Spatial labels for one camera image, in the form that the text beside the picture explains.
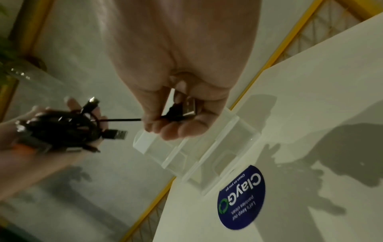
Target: round sticker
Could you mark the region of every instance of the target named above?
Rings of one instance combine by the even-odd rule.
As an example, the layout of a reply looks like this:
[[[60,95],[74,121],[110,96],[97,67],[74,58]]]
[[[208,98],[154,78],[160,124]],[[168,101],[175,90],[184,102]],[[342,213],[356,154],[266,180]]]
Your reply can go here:
[[[261,171],[249,166],[219,192],[217,210],[222,224],[232,230],[251,224],[263,206],[265,193]]]

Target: blue sticker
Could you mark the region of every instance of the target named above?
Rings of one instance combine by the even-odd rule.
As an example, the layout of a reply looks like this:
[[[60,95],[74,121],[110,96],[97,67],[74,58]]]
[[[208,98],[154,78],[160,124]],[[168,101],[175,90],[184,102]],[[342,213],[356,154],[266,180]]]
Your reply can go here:
[[[258,216],[265,200],[266,186],[262,173],[249,166],[219,192],[218,216],[226,228],[243,229]]]

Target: person's right hand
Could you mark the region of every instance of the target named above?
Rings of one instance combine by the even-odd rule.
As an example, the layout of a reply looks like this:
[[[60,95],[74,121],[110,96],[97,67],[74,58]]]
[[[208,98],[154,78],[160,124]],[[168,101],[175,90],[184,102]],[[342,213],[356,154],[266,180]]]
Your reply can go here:
[[[120,78],[144,109],[149,132],[165,140],[203,134],[225,107],[253,47],[260,0],[98,0],[103,39]],[[197,99],[185,122],[160,116]]]

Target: person's left hand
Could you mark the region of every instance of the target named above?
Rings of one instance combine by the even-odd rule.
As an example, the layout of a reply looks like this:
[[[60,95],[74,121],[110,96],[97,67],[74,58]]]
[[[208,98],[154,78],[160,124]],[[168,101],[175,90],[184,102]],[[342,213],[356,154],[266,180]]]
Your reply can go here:
[[[79,110],[81,105],[73,98],[65,100],[70,110]],[[49,112],[49,108],[33,107],[24,115],[0,124],[0,201],[12,194],[31,186],[47,176],[84,158],[88,151],[65,153],[48,152],[46,154],[25,154],[11,149],[12,142],[17,138],[17,120],[30,120],[41,113]],[[98,119],[107,119],[101,116],[100,108],[93,114]],[[102,129],[107,129],[107,122],[101,123]],[[99,139],[89,145],[97,147]]]

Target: concrete floor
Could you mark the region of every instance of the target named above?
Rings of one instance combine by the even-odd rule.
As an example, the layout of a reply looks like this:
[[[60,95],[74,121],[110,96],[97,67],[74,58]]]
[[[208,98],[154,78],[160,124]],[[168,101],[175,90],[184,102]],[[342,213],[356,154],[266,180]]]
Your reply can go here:
[[[312,0],[263,1],[258,36],[246,70],[233,89],[230,106],[310,6]],[[22,83],[8,117],[35,104],[63,107],[61,97],[84,103],[101,100],[109,117],[140,117],[142,111],[119,81],[105,55],[90,0],[56,0],[35,49],[48,72],[63,81],[41,94]],[[118,241],[137,221],[172,175],[132,148],[140,123],[113,124],[129,131],[127,140],[106,141],[101,154],[26,190],[0,205],[0,214],[42,241]]]

